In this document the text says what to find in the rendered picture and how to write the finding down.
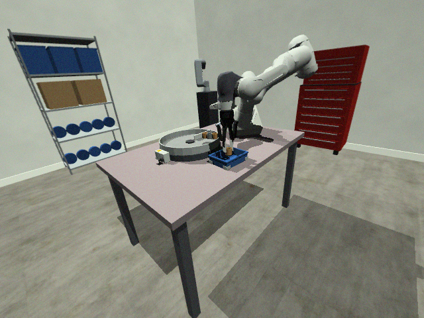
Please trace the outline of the blue crate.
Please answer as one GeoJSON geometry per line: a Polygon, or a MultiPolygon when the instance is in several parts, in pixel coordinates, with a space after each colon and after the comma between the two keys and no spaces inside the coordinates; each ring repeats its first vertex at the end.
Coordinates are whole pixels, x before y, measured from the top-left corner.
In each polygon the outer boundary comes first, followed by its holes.
{"type": "Polygon", "coordinates": [[[208,157],[210,164],[214,164],[224,170],[229,170],[237,164],[248,160],[248,152],[233,147],[232,155],[230,156],[227,156],[222,149],[208,155],[208,157]]]}

